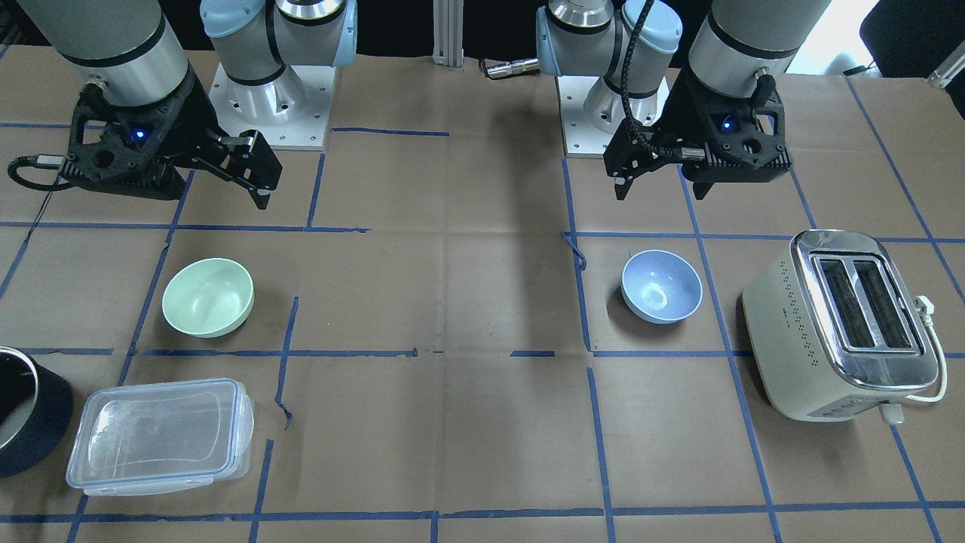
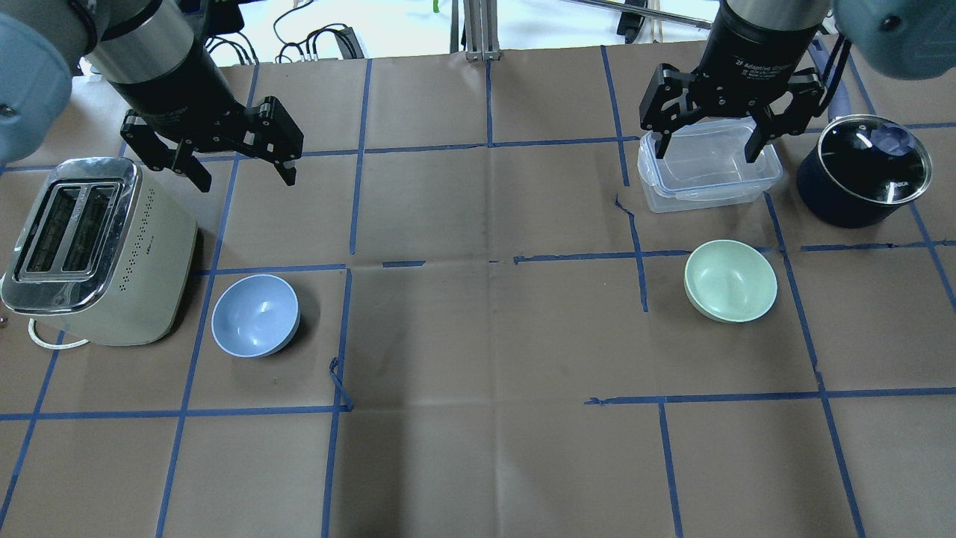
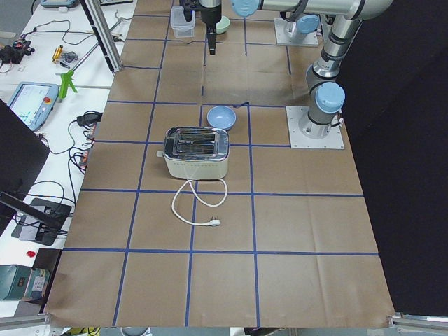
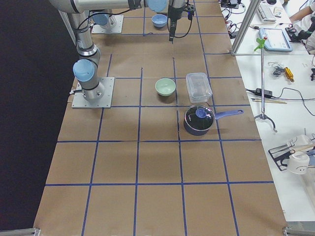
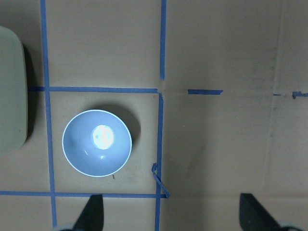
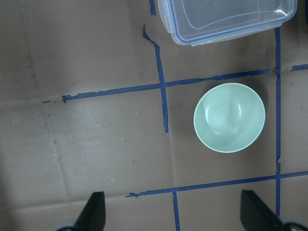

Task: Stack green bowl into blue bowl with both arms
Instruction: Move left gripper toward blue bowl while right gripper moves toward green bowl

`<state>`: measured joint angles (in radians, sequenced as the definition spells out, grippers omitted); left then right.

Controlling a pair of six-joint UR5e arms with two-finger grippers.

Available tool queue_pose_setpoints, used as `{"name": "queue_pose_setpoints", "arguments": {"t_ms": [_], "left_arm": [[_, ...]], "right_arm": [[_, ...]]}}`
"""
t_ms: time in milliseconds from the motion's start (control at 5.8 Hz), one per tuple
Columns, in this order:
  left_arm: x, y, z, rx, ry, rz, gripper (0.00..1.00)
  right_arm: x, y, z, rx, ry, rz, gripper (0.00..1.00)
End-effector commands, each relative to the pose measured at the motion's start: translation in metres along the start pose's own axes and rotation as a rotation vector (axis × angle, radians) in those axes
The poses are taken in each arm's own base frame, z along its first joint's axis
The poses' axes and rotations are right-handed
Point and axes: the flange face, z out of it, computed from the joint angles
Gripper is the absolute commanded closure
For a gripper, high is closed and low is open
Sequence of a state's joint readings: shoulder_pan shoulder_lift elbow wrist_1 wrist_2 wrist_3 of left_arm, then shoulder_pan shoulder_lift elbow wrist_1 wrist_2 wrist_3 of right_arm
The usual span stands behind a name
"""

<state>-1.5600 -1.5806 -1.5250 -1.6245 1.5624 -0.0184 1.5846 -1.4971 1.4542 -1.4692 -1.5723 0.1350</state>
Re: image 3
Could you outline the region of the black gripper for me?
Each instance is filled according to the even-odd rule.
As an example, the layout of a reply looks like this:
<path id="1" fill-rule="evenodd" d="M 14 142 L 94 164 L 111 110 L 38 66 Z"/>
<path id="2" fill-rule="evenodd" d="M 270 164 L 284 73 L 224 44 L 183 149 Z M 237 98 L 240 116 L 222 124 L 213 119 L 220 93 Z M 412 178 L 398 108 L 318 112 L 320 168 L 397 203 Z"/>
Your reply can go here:
<path id="1" fill-rule="evenodd" d="M 210 55 L 216 54 L 216 25 L 222 18 L 221 0 L 199 0 L 201 19 L 207 25 L 207 45 Z"/>

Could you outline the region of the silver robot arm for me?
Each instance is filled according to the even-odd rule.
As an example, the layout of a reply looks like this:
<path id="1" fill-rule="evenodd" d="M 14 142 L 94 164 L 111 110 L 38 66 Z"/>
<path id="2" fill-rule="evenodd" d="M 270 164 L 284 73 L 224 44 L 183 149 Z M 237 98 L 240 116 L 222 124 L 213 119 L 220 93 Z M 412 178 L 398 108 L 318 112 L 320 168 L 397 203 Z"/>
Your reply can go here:
<path id="1" fill-rule="evenodd" d="M 290 12 L 298 15 L 334 15 L 335 20 L 324 40 L 320 57 L 308 68 L 306 82 L 310 93 L 308 112 L 298 123 L 301 133 L 311 139 L 322 139 L 332 128 L 332 120 L 340 112 L 345 92 L 336 84 L 340 64 L 352 44 L 361 24 L 381 15 L 391 1 L 233 1 L 233 11 L 248 17 L 256 11 Z"/>
<path id="2" fill-rule="evenodd" d="M 201 20 L 206 24 L 206 41 L 210 55 L 216 54 L 217 24 L 222 19 L 221 1 L 180 1 L 185 19 L 192 20 L 193 11 L 201 13 Z M 317 15 L 305 15 L 308 1 L 297 1 L 281 10 L 281 18 L 287 22 L 286 32 L 291 36 L 296 33 L 310 34 L 318 28 L 320 19 Z M 232 1 L 233 11 L 242 17 L 248 17 L 256 11 L 261 11 L 264 1 Z"/>

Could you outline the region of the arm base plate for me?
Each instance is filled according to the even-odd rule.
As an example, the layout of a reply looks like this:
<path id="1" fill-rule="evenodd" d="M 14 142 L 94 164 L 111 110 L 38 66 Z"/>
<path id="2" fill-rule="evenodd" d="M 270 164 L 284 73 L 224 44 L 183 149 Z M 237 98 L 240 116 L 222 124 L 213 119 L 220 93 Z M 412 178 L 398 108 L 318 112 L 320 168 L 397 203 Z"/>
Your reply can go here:
<path id="1" fill-rule="evenodd" d="M 328 125 L 317 125 L 308 116 L 308 106 L 286 106 L 286 119 L 292 149 L 344 150 L 337 116 Z"/>
<path id="2" fill-rule="evenodd" d="M 317 15 L 304 15 L 292 22 L 276 18 L 274 20 L 276 44 L 316 47 L 319 44 L 316 35 L 319 26 L 320 20 Z"/>

